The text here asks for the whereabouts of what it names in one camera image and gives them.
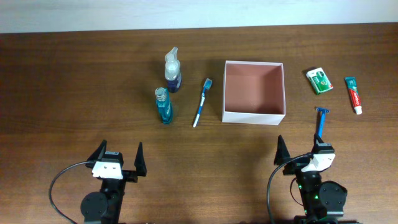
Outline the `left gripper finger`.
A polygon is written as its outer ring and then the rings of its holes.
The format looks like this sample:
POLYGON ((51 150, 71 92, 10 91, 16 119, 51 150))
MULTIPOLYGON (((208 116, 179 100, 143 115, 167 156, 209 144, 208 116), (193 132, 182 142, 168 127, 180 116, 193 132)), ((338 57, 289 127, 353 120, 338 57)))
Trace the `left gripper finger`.
POLYGON ((137 176, 145 177, 147 175, 147 167, 144 159, 144 151, 142 142, 139 143, 136 158, 134 161, 137 176))
POLYGON ((107 140, 102 140, 99 147, 87 158, 87 161, 100 161, 106 152, 107 140))

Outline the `green soap box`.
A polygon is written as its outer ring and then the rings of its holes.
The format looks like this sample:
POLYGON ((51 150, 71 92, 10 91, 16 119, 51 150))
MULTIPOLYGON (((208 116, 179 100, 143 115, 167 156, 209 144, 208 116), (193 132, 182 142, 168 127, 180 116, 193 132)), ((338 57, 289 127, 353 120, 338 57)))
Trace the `green soap box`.
POLYGON ((316 68, 306 73, 306 77, 311 83, 314 92, 319 95, 333 89, 333 85, 329 81, 326 73, 322 68, 316 68))

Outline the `red green toothpaste tube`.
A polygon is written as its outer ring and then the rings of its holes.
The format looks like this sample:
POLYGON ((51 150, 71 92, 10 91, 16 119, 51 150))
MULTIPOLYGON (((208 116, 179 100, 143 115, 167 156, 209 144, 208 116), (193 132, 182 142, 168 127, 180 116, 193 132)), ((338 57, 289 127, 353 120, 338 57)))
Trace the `red green toothpaste tube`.
POLYGON ((351 97, 351 102, 353 104, 353 109, 357 115, 363 113, 361 100, 358 93, 358 86, 355 77, 345 77, 345 83, 351 97))

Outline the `teal mouthwash bottle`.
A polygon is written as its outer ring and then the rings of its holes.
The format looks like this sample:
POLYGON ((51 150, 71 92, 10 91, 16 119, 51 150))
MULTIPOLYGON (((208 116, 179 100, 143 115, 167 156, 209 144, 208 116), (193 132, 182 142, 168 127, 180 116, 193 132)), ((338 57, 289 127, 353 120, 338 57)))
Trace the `teal mouthwash bottle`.
POLYGON ((160 114, 164 124, 170 124, 173 118, 172 103, 169 97, 168 89, 159 87, 155 90, 157 111, 160 114))

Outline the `clear spray bottle purple liquid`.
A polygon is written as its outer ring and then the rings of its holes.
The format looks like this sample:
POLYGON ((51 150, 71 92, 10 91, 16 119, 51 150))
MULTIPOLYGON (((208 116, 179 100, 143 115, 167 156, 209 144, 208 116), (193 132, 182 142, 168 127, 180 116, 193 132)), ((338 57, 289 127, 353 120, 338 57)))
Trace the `clear spray bottle purple liquid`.
POLYGON ((177 59, 178 48, 174 47, 165 56, 165 79, 169 92, 176 93, 182 84, 180 61, 177 59))

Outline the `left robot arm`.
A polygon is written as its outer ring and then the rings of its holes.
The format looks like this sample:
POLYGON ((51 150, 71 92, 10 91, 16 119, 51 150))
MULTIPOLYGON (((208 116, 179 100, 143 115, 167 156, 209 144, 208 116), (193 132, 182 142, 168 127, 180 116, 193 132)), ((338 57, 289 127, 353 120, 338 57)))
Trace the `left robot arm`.
POLYGON ((81 201, 80 210, 85 223, 118 223, 126 184, 136 183, 139 177, 147 175, 141 142, 134 160, 135 170, 124 170, 123 154, 108 151, 106 146, 107 141, 102 141, 87 159, 86 167, 102 184, 99 191, 87 194, 81 201))

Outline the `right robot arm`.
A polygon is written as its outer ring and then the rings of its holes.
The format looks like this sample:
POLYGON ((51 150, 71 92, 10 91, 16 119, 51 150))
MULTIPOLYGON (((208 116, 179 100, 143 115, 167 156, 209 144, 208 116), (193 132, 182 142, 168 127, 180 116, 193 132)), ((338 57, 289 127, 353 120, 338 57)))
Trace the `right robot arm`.
POLYGON ((294 175, 298 185, 304 216, 294 217, 294 223, 337 223, 344 215, 343 207, 348 191, 334 181, 322 181, 321 172, 330 168, 335 150, 321 137, 314 135, 310 152, 291 157, 282 136, 278 136, 272 175, 283 169, 284 175, 294 175))

